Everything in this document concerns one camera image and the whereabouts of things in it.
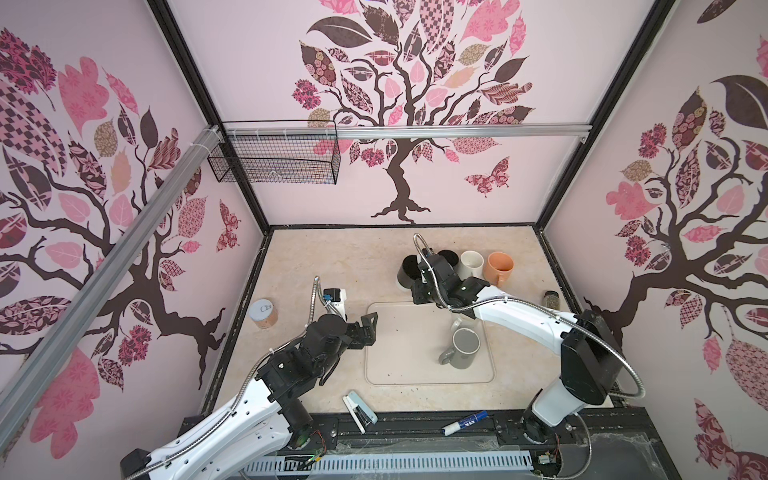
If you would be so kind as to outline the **white ribbed-bottom mug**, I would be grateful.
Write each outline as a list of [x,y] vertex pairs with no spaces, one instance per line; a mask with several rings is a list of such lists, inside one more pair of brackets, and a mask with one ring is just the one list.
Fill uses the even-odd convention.
[[485,260],[482,254],[477,251],[467,250],[459,256],[457,265],[457,274],[462,280],[470,277],[483,279]]

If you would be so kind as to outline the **peach orange mug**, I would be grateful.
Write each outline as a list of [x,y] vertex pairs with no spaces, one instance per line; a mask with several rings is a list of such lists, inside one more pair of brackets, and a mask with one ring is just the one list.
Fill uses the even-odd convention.
[[500,286],[506,282],[514,270],[513,258],[504,252],[491,253],[485,262],[484,278],[494,286]]

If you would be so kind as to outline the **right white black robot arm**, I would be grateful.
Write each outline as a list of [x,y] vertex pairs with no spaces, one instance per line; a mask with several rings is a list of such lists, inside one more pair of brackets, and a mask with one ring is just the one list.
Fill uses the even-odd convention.
[[592,310],[579,314],[517,298],[488,281],[462,279],[422,235],[413,235],[420,278],[411,287],[415,304],[433,303],[466,319],[505,327],[560,358],[560,373],[526,407],[525,438],[544,444],[563,421],[607,397],[642,399],[646,388],[621,351],[605,320]]

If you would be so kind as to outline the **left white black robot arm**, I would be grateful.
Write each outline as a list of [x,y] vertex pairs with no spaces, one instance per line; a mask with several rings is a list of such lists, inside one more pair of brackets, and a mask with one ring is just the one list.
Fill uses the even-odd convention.
[[304,330],[268,351],[237,394],[178,438],[153,451],[136,449],[120,462],[124,479],[227,479],[247,463],[289,444],[305,445],[314,420],[300,401],[324,385],[348,350],[376,341],[378,315],[347,320],[341,290],[312,289],[324,314],[311,312]]

